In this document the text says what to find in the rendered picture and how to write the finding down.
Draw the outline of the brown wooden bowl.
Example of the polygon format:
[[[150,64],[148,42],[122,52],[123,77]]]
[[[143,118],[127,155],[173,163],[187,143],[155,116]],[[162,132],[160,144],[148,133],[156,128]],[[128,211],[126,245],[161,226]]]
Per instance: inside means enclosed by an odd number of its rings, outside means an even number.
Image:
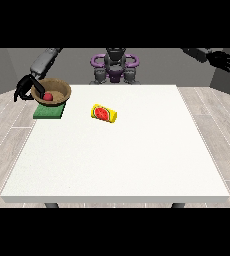
[[[59,106],[66,102],[71,96],[71,87],[63,80],[57,78],[45,78],[39,81],[47,93],[53,96],[52,101],[46,101],[40,98],[40,93],[35,87],[31,88],[31,95],[40,104],[44,106]]]

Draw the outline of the green square pad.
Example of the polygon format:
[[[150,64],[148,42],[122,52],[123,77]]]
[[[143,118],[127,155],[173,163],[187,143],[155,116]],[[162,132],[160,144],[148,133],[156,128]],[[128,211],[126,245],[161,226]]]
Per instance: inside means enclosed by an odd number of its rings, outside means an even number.
[[[65,108],[65,103],[58,106],[44,106],[39,104],[36,108],[34,119],[60,119]]]

